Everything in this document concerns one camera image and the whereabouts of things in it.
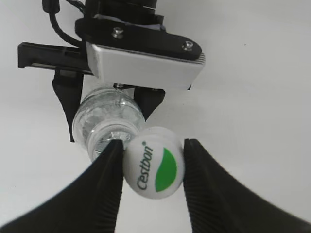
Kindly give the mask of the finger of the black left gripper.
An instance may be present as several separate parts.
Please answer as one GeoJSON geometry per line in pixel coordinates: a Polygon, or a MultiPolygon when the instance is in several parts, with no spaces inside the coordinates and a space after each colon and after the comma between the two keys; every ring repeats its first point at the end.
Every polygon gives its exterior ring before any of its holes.
{"type": "Polygon", "coordinates": [[[134,102],[139,106],[145,121],[164,101],[166,92],[163,89],[152,89],[146,87],[134,88],[134,102]]]}

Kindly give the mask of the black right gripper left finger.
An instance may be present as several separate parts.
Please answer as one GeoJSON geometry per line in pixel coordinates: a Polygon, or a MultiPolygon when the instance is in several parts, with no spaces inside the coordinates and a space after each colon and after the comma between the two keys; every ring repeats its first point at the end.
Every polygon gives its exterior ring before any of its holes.
{"type": "Polygon", "coordinates": [[[112,140],[60,193],[1,226],[2,233],[113,233],[123,188],[123,142],[112,140]]]}

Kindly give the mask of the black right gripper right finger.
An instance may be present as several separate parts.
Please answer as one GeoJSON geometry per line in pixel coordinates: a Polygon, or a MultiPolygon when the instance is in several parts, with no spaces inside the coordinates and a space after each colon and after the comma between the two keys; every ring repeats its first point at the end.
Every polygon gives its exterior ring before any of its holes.
{"type": "Polygon", "coordinates": [[[309,233],[311,224],[231,176],[197,139],[184,141],[184,192],[194,233],[309,233]]]}

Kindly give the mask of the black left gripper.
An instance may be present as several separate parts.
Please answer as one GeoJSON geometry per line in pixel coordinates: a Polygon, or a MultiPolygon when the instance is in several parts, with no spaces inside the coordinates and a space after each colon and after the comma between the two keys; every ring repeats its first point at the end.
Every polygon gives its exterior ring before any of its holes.
{"type": "Polygon", "coordinates": [[[72,124],[81,104],[84,74],[93,74],[81,49],[22,42],[17,47],[17,60],[19,68],[56,70],[52,87],[67,120],[70,142],[74,143],[72,124]]]}

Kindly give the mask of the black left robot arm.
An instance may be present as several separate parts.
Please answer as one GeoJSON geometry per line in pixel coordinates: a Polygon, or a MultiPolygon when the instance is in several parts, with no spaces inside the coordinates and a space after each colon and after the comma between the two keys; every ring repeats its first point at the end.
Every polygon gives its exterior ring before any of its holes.
{"type": "MultiPolygon", "coordinates": [[[[69,4],[78,8],[84,18],[101,14],[138,25],[163,25],[164,17],[155,14],[155,0],[87,0],[85,3],[70,0],[69,4]]],[[[65,113],[70,141],[74,142],[72,123],[81,103],[84,75],[92,74],[86,59],[86,42],[74,39],[60,28],[56,19],[59,1],[44,0],[42,7],[56,34],[71,46],[23,42],[17,47],[18,67],[54,70],[52,87],[65,113]]]]}

